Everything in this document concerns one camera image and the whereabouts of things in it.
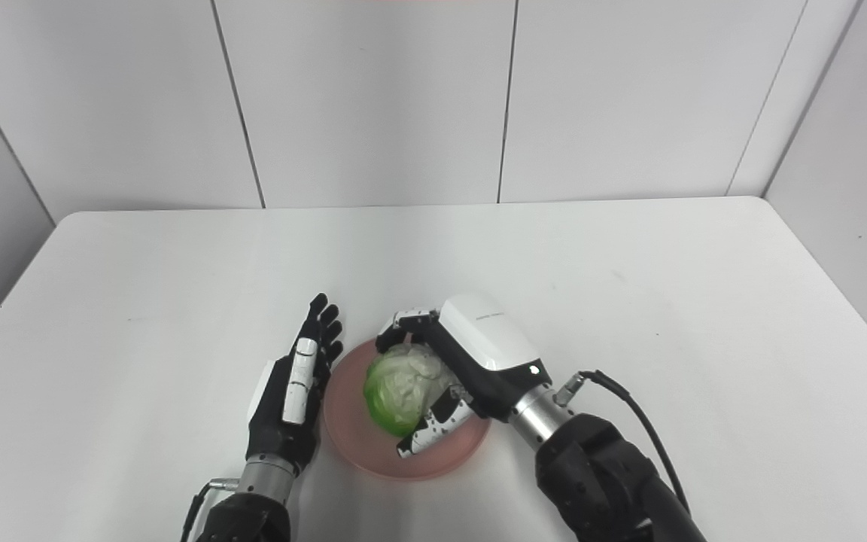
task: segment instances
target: black finger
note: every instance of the black finger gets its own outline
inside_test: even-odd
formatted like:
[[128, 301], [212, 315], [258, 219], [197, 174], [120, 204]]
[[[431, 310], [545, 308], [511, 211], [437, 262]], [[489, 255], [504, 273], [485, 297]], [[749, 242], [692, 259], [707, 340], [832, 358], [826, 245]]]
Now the black finger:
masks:
[[343, 343], [339, 340], [334, 343], [330, 343], [329, 346], [326, 347], [326, 351], [324, 351], [324, 359], [327, 360], [327, 366], [331, 366], [337, 358], [340, 357], [340, 354], [343, 353]]
[[333, 322], [337, 316], [340, 316], [340, 309], [337, 309], [336, 305], [330, 305], [320, 313], [320, 323], [326, 326]]
[[340, 332], [343, 330], [343, 324], [340, 322], [333, 322], [327, 326], [327, 329], [323, 330], [323, 344], [330, 344], [340, 336]]
[[313, 298], [313, 301], [310, 302], [309, 317], [315, 318], [316, 315], [319, 315], [320, 312], [323, 312], [324, 307], [327, 306], [327, 303], [329, 302], [330, 301], [327, 301], [326, 294], [322, 292], [318, 294], [316, 297]]

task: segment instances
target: green cabbage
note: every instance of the green cabbage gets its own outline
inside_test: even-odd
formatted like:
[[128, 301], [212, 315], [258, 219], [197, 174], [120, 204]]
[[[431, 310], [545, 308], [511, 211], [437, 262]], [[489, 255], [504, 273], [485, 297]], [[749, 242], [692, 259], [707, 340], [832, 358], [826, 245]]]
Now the green cabbage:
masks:
[[424, 344], [397, 344], [367, 368], [364, 398], [370, 418], [395, 437], [415, 428], [457, 379]]

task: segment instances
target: robotic hand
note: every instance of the robotic hand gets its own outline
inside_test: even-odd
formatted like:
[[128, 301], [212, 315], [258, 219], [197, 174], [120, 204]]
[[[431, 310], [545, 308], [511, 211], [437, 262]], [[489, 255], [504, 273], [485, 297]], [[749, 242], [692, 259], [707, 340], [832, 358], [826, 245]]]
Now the robotic hand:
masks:
[[200, 542], [288, 542], [286, 511], [293, 481], [316, 452], [316, 422], [330, 368], [343, 351], [336, 338], [343, 326], [339, 309], [320, 294], [290, 353], [267, 367], [258, 404], [250, 419], [247, 465], [238, 480], [216, 478], [193, 498], [183, 525], [186, 542], [210, 488], [234, 491], [209, 511]]
[[[398, 443], [400, 456], [422, 452], [473, 414], [498, 419], [532, 447], [537, 487], [582, 542], [704, 541], [660, 439], [619, 384], [600, 371], [581, 371], [554, 391], [537, 350], [495, 302], [482, 296], [455, 296], [440, 309], [397, 312], [376, 337], [376, 349], [385, 352], [407, 333], [414, 343], [433, 348], [460, 385], [445, 391]], [[634, 409], [677, 498], [653, 463], [615, 426], [567, 407], [586, 379], [604, 385]]]

